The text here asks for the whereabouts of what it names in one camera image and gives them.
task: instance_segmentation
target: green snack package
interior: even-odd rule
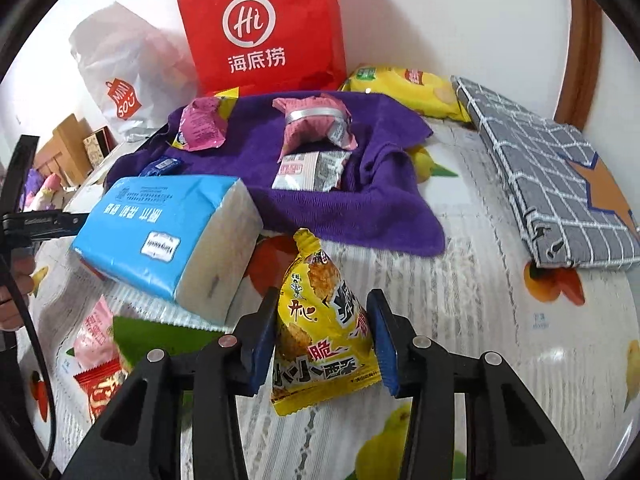
[[[113,340],[128,369],[154,348],[162,348],[169,355],[186,354],[204,348],[221,335],[223,332],[113,316]]]

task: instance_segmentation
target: yellow snack bag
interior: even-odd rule
[[[366,311],[307,229],[278,300],[271,402],[278,415],[380,380]]]
[[[221,99],[220,106],[218,107],[218,114],[225,121],[228,121],[229,117],[231,116],[231,112],[233,111],[234,107],[236,106],[236,102],[238,101],[239,93],[240,88],[236,87],[230,88],[229,90],[223,90],[222,92],[218,92],[213,96],[220,97]],[[184,140],[183,135],[178,133],[175,136],[174,142],[171,143],[171,146],[172,148],[183,150],[186,143],[187,142]]]
[[[421,70],[361,66],[340,90],[386,94],[421,115],[470,123],[451,82]]]

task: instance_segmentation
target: human hand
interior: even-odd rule
[[[30,274],[36,268],[36,262],[33,256],[26,256],[15,260],[12,265],[12,275],[15,283],[18,285],[24,303],[29,304],[27,295],[33,290],[33,280]],[[18,307],[6,286],[0,286],[0,330],[14,332],[23,325],[22,317],[18,313]]]

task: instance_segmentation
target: silver strip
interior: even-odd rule
[[[294,112],[289,112],[287,115],[285,115],[284,120],[285,120],[285,124],[291,124],[293,121],[305,119],[307,117],[316,117],[316,116],[330,116],[330,117],[335,117],[336,119],[340,119],[341,121],[347,120],[347,118],[344,116],[344,114],[340,110],[338,110],[338,108],[329,108],[329,107],[306,108],[304,110],[296,110]]]

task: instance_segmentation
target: pink snack package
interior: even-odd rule
[[[358,147],[350,131],[351,114],[340,99],[329,94],[304,99],[278,97],[273,107],[284,113],[286,124],[278,162],[302,144],[324,138],[344,150]]]
[[[219,148],[226,140],[227,122],[218,113],[218,97],[199,97],[182,111],[178,134],[184,137],[184,149],[197,152]]]
[[[74,354],[82,368],[94,368],[118,357],[113,341],[113,314],[104,296],[100,297],[74,341]]]

